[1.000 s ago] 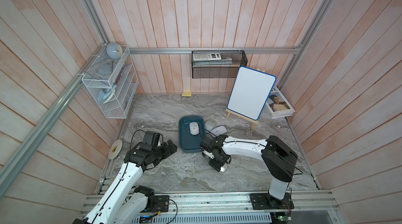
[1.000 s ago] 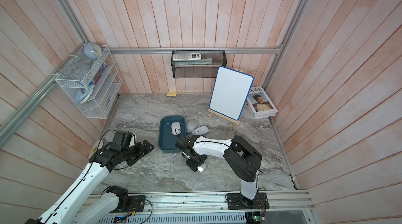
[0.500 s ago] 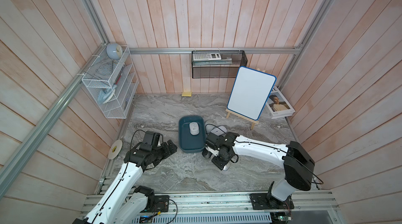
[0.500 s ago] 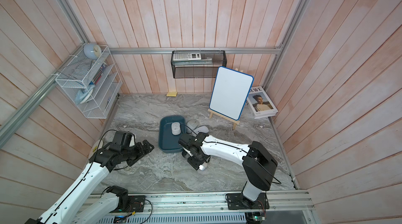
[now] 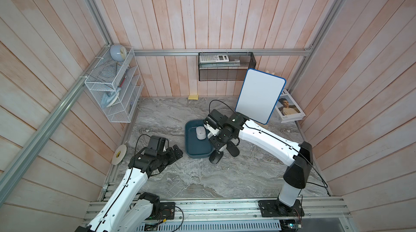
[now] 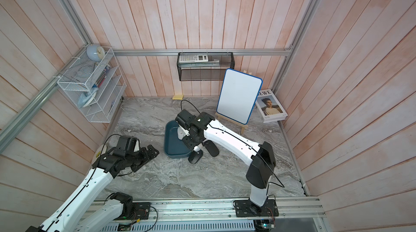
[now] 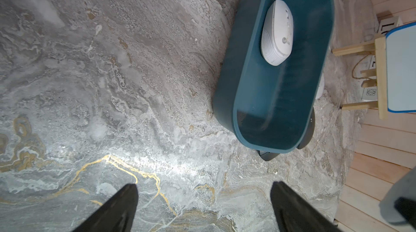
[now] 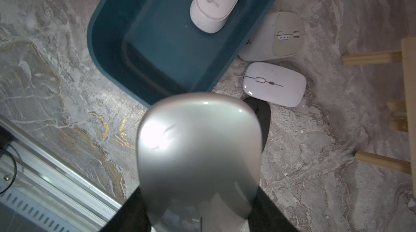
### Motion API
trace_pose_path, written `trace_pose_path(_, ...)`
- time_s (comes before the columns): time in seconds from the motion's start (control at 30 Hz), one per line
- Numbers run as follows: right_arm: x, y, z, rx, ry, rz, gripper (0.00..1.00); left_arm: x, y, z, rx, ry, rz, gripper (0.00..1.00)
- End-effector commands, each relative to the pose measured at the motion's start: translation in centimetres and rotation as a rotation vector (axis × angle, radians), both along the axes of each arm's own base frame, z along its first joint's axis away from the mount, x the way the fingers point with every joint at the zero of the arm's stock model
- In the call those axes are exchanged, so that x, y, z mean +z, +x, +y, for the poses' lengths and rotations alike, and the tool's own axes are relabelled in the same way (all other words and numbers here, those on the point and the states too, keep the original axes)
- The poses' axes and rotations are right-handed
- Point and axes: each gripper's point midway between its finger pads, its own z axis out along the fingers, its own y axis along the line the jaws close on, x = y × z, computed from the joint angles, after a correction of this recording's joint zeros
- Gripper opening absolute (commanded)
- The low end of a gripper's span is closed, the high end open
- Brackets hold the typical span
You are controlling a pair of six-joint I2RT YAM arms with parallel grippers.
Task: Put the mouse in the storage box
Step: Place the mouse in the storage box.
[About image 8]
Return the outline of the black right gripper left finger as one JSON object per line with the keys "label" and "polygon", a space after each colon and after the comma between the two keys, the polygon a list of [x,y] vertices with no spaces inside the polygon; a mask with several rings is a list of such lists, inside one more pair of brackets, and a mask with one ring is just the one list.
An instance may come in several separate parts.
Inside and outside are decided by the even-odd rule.
{"label": "black right gripper left finger", "polygon": [[139,187],[122,205],[101,232],[150,232],[145,202]]}

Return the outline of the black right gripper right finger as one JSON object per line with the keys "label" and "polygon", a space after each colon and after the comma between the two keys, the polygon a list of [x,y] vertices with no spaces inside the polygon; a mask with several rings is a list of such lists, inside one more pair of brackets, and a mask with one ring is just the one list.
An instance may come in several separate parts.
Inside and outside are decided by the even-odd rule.
{"label": "black right gripper right finger", "polygon": [[261,187],[258,187],[248,217],[251,232],[298,232]]}

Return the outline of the silver slim mouse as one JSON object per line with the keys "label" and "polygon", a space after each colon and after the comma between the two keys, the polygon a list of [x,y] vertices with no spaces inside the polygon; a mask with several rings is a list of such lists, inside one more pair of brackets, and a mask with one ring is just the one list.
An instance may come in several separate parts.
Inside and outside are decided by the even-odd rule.
{"label": "silver slim mouse", "polygon": [[136,142],[147,216],[157,232],[238,232],[260,182],[262,132],[253,109],[216,93],[152,105]]}

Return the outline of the black Lecoo mouse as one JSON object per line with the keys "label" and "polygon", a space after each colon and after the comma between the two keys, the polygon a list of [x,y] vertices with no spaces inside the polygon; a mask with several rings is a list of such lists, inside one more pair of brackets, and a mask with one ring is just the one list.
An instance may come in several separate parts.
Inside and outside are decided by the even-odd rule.
{"label": "black Lecoo mouse", "polygon": [[262,131],[262,151],[264,151],[268,140],[268,134],[271,121],[271,108],[268,102],[256,99],[253,97],[247,97],[246,102],[252,110],[255,112],[257,119],[261,126]]}

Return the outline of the teal plastic storage box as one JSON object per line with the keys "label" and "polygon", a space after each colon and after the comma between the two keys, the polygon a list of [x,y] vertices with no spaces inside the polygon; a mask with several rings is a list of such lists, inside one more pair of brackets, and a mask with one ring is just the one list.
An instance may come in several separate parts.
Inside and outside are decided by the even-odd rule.
{"label": "teal plastic storage box", "polygon": [[146,107],[176,94],[210,92],[275,0],[238,0],[209,34],[190,17],[192,0],[101,0],[87,33],[100,72]]}

